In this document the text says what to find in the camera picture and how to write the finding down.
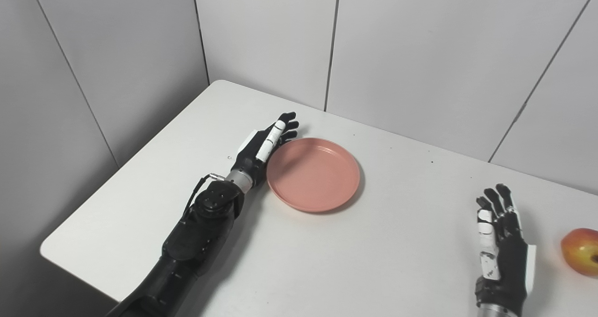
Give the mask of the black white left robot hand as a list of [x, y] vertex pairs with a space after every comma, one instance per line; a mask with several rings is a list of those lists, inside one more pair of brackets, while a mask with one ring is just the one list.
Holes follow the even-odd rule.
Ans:
[[248, 189], [259, 186], [265, 180], [271, 154], [297, 137], [299, 122], [295, 120], [296, 116], [296, 112], [282, 113], [269, 127], [252, 134], [239, 151], [231, 171], [250, 179]]

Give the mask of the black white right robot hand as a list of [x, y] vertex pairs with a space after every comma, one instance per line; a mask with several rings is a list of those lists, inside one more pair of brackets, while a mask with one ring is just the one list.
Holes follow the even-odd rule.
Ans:
[[500, 183], [476, 199], [481, 276], [479, 317], [520, 317], [534, 286], [537, 247], [523, 238], [511, 189]]

